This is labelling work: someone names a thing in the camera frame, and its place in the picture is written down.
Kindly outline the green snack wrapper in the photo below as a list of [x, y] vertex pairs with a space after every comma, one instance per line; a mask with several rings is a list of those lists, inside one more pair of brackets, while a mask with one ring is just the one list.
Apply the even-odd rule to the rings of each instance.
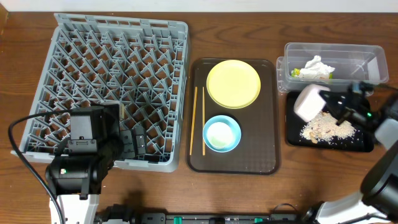
[[309, 78], [309, 79], [332, 79], [332, 73], [322, 73], [316, 70], [308, 70], [308, 69], [293, 69], [290, 73], [292, 77], [295, 78]]

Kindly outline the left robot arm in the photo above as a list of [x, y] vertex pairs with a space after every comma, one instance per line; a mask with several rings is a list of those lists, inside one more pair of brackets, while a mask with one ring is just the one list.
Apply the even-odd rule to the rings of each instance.
[[110, 101], [70, 113], [70, 135], [45, 171], [55, 196], [50, 203], [52, 223], [93, 223], [102, 181], [114, 162], [145, 154], [144, 128], [119, 125], [124, 110], [122, 103]]

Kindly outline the white pink bowl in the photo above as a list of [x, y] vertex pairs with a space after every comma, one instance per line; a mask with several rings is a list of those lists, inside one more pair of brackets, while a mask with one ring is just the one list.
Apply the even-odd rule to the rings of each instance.
[[326, 101], [320, 96], [321, 91], [330, 91], [330, 89], [325, 86], [310, 84], [301, 91], [295, 101], [294, 112], [306, 123], [316, 117], [326, 105]]

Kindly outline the yellow round plate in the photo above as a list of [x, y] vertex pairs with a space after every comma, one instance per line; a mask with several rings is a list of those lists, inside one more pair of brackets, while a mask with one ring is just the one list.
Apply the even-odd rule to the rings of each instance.
[[253, 103], [261, 91], [261, 80], [254, 67], [241, 60], [224, 60], [208, 73], [206, 89], [211, 99], [229, 109]]

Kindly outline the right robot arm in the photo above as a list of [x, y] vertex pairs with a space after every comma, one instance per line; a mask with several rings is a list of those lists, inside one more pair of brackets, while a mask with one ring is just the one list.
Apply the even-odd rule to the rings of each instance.
[[379, 110], [371, 111], [362, 101], [375, 88], [359, 82], [352, 83], [346, 93], [338, 93], [311, 84], [296, 99], [294, 112], [303, 121], [311, 121], [326, 108], [338, 125], [349, 122], [371, 133], [386, 149], [357, 192], [309, 208], [301, 223], [397, 223], [397, 89]]

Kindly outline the white napkin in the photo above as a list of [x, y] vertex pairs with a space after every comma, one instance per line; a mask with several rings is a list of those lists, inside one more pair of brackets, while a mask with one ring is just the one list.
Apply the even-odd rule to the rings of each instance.
[[335, 71], [334, 67], [326, 65], [322, 62], [322, 58], [319, 55], [305, 64], [304, 68], [301, 68], [298, 74], [299, 78], [311, 78], [311, 79], [330, 79], [331, 74]]

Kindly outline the small white cup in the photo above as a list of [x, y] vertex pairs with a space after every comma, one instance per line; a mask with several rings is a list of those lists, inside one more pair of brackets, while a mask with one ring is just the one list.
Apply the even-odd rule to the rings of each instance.
[[208, 127], [206, 138], [214, 149], [224, 149], [234, 141], [230, 126], [223, 122], [215, 122]]

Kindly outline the light blue bowl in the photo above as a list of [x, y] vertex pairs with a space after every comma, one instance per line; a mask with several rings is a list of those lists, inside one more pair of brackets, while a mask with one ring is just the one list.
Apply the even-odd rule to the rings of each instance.
[[232, 151], [238, 146], [241, 136], [238, 122], [226, 115], [210, 118], [203, 129], [203, 140], [206, 146], [215, 152]]

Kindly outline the wooden chopstick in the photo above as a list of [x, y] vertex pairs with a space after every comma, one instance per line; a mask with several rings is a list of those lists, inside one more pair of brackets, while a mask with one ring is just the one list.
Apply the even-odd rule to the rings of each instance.
[[202, 87], [202, 155], [206, 155], [206, 144], [205, 144], [205, 87]]
[[190, 134], [190, 150], [189, 156], [192, 155], [193, 151], [193, 138], [195, 132], [195, 116], [196, 116], [196, 108], [197, 108], [197, 94], [198, 94], [198, 87], [195, 87], [194, 91], [194, 98], [193, 98], [193, 111], [192, 111], [192, 125], [191, 125], [191, 134]]

